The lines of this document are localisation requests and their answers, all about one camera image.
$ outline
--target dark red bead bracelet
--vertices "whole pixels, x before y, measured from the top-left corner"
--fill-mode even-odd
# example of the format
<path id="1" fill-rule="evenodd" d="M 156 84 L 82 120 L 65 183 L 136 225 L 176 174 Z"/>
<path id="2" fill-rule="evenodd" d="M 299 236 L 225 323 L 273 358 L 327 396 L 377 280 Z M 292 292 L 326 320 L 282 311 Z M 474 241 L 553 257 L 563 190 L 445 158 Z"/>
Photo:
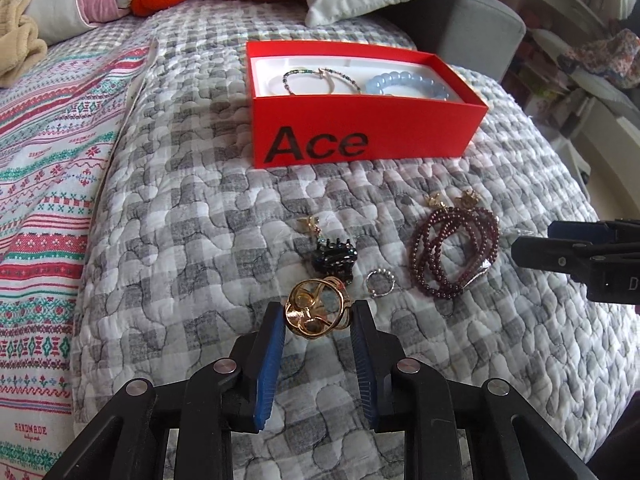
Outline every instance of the dark red bead bracelet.
<path id="1" fill-rule="evenodd" d="M 430 231 L 440 225 L 440 230 L 430 239 Z M 460 274 L 451 281 L 442 270 L 440 257 L 442 243 L 455 232 L 464 229 L 471 241 L 474 256 Z M 463 209 L 441 207 L 436 209 L 418 227 L 409 248 L 409 266 L 412 278 L 418 288 L 428 296 L 450 300 L 462 293 L 476 277 L 486 272 L 498 256 L 498 221 L 493 213 L 481 207 Z M 427 270 L 438 283 L 431 286 L 425 279 Z"/>

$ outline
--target quilt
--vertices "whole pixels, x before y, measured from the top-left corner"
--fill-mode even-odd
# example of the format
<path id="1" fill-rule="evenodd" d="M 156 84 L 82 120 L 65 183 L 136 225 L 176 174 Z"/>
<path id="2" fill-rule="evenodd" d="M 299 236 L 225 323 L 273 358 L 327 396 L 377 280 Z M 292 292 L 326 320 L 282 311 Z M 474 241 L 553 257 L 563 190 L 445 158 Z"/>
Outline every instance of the quilt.
<path id="1" fill-rule="evenodd" d="M 459 74 L 490 111 L 462 158 L 252 167 L 245 43 L 359 41 L 411 48 L 375 16 L 321 28 L 289 5 L 189 0 L 138 29 L 158 37 L 158 60 L 113 155 L 79 291 L 72 338 L 77 430 L 128 380 L 184 380 L 256 330 L 270 301 L 314 275 L 298 219 L 358 251 L 363 276 L 396 274 L 370 300 L 380 330 L 447 378 L 508 380 L 582 458 L 622 413 L 636 377 L 636 315 L 594 304 L 562 274 L 520 269 L 517 233 L 596 214 L 548 142 L 494 80 Z M 498 259 L 453 301 L 411 282 L 407 242 L 428 213 L 425 195 L 473 189 L 500 219 Z M 452 240 L 446 263 L 464 260 Z M 349 335 L 287 335 L 270 420 L 235 434 L 235 478 L 401 478 L 402 435 L 373 434 L 360 409 Z M 171 476 L 172 450 L 166 475 Z"/>
<path id="2" fill-rule="evenodd" d="M 40 478 L 73 439 L 69 356 L 89 224 L 151 39 L 134 23 L 50 50 L 0 91 L 0 474 Z"/>

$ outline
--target gray and white checkered quilt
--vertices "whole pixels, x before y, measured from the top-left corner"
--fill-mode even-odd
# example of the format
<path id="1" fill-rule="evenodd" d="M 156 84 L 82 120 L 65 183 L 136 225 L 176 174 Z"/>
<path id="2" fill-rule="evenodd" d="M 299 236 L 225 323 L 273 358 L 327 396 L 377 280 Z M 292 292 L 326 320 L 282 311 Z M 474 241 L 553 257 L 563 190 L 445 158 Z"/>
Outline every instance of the gray and white checkered quilt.
<path id="1" fill-rule="evenodd" d="M 377 18 L 322 29 L 296 6 L 190 0 L 144 22 L 159 57 L 114 154 L 90 236 L 75 323 L 76 422 L 134 377 L 180 381 L 256 330 L 269 301 L 313 275 L 297 219 L 356 243 L 356 279 L 393 269 L 398 290 L 370 300 L 377 326 L 446 377 L 502 377 L 582 458 L 622 413 L 636 378 L 636 316 L 593 304 L 565 275 L 519 269 L 517 229 L 596 215 L 556 154 L 491 79 L 463 78 L 490 111 L 459 159 L 376 160 L 252 168 L 244 44 L 315 39 L 411 47 Z M 425 194 L 472 188 L 500 219 L 495 265 L 454 301 L 424 297 L 406 243 Z M 462 240 L 447 264 L 463 261 Z M 266 430 L 234 436 L 236 478 L 397 478 L 402 437 L 366 430 L 348 333 L 287 335 Z"/>

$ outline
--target blue bead bracelet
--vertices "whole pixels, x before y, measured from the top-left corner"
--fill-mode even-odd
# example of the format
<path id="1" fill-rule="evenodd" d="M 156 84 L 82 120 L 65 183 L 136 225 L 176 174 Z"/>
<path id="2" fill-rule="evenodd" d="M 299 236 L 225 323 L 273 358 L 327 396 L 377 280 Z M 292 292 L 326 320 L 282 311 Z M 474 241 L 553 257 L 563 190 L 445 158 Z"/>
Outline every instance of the blue bead bracelet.
<path id="1" fill-rule="evenodd" d="M 449 99 L 449 92 L 447 92 L 443 84 L 410 72 L 385 72 L 377 75 L 367 82 L 364 91 L 372 95 L 385 95 L 385 88 L 389 86 L 411 86 L 420 90 L 429 99 L 440 99 L 442 101 Z"/>

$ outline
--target red box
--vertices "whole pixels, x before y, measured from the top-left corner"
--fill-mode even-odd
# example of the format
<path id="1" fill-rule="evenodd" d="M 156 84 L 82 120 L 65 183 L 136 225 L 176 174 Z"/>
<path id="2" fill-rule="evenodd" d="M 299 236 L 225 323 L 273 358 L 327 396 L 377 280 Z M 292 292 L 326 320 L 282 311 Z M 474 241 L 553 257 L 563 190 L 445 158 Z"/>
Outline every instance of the red box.
<path id="1" fill-rule="evenodd" d="M 434 54 L 332 41 L 251 41 L 246 53 L 256 168 L 462 156 L 488 111 L 484 101 Z M 295 56 L 422 65 L 433 70 L 459 102 L 367 94 L 260 96 L 255 61 Z"/>

